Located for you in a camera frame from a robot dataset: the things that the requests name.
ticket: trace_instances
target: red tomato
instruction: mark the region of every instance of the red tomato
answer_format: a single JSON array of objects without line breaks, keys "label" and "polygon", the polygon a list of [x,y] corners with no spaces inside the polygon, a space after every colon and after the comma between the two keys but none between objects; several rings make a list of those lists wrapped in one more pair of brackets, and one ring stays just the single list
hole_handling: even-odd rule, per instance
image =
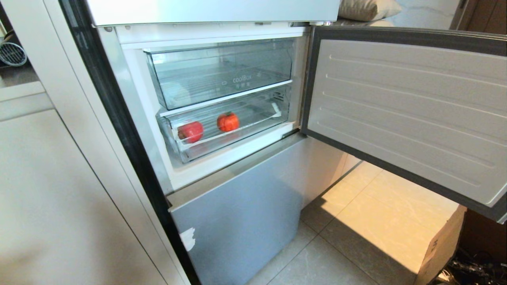
[{"label": "red tomato", "polygon": [[216,126],[223,132],[230,132],[239,128],[239,119],[233,112],[221,114],[216,120]]},{"label": "red tomato", "polygon": [[195,143],[202,138],[204,128],[199,122],[192,122],[181,127],[178,127],[178,137],[180,139],[187,139],[188,143]]}]

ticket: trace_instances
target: white cabinet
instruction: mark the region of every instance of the white cabinet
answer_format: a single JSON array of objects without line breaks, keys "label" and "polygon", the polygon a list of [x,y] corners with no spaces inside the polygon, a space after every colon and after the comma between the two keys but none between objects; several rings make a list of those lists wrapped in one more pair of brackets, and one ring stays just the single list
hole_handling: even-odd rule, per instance
[{"label": "white cabinet", "polygon": [[55,110],[0,133],[1,284],[166,284]]}]

